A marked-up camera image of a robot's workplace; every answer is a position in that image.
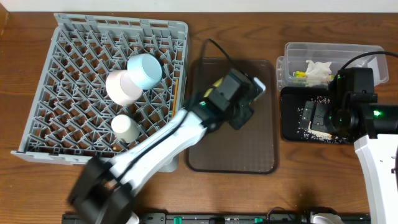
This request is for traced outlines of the pink white bowl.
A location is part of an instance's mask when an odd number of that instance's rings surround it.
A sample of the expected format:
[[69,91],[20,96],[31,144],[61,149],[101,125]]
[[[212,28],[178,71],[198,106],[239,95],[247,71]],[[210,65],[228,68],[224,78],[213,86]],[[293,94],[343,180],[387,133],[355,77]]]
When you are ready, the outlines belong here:
[[116,104],[129,106],[142,96],[143,89],[130,79],[127,70],[115,70],[106,78],[106,92]]

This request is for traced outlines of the wooden chopstick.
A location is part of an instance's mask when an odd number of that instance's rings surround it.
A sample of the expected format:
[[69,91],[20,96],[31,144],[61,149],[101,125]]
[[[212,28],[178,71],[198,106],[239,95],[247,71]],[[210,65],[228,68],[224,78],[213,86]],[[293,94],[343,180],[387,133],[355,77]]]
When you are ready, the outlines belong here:
[[175,113],[177,111],[178,86],[179,86],[179,80],[176,80],[175,89],[174,89],[174,102],[173,102],[173,107],[172,107],[172,118],[175,116]]

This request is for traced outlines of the light blue bowl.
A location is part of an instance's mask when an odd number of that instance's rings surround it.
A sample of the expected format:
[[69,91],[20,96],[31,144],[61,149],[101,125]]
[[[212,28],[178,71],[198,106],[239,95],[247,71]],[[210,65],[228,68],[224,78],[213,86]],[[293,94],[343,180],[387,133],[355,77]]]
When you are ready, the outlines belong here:
[[143,90],[150,90],[162,79],[160,62],[151,54],[132,56],[127,61],[127,73],[130,80]]

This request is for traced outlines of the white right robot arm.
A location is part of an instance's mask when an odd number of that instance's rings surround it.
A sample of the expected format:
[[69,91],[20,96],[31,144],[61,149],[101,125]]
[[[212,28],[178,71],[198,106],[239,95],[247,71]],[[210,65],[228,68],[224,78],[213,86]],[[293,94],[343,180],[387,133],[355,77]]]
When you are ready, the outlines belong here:
[[371,68],[338,72],[328,88],[281,89],[282,134],[352,144],[363,171],[372,223],[397,223],[397,106],[380,104]]

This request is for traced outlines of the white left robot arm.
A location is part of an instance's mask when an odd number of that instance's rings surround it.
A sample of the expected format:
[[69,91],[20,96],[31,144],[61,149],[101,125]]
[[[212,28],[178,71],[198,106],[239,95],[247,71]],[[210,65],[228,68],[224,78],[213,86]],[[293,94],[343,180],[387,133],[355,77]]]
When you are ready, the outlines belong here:
[[193,89],[186,105],[145,141],[107,161],[92,157],[68,203],[86,223],[139,223],[134,200],[147,181],[224,122],[239,130],[254,113],[251,104],[265,91],[258,78],[234,68],[205,90]]

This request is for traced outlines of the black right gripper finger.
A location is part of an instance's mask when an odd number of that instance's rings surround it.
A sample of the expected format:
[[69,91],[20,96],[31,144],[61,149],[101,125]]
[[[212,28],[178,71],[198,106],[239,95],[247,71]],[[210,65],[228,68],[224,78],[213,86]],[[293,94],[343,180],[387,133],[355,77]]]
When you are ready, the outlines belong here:
[[312,130],[327,130],[325,122],[328,111],[329,104],[319,102],[315,103],[312,118]]
[[314,101],[306,101],[303,109],[302,117],[300,120],[300,128],[307,128],[310,126],[310,122],[312,121],[314,109],[316,108],[316,102]]

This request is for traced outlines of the yellow round plate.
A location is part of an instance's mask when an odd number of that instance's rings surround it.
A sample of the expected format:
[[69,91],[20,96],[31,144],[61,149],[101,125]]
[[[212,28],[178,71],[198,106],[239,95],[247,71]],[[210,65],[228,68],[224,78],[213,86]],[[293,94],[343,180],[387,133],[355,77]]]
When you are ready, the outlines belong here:
[[222,83],[223,78],[220,78],[219,80],[217,80],[216,82],[214,82],[212,84],[212,86],[209,87],[209,89],[207,89],[207,91],[205,92],[205,94],[203,95],[204,98],[207,98],[209,96],[209,94],[213,91],[213,89],[217,88],[220,86],[220,84]]

